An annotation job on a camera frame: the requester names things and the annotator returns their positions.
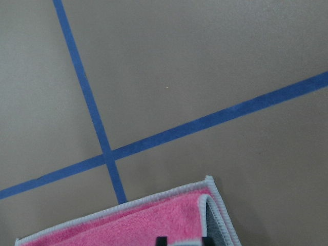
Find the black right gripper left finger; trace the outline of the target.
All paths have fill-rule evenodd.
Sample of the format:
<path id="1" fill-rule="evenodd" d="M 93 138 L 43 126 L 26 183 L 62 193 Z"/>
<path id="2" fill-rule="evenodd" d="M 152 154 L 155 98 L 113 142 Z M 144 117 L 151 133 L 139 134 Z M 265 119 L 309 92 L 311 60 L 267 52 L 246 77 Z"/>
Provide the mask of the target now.
<path id="1" fill-rule="evenodd" d="M 157 237 L 156 246 L 167 246 L 167 237 L 164 236 Z"/>

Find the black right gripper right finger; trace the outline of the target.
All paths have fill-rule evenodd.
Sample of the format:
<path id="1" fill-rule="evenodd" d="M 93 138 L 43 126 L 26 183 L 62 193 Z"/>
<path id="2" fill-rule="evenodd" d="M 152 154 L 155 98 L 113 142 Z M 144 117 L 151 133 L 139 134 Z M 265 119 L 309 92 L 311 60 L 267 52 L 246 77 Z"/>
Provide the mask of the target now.
<path id="1" fill-rule="evenodd" d="M 213 246 L 213 239 L 211 237 L 203 237 L 202 246 Z"/>

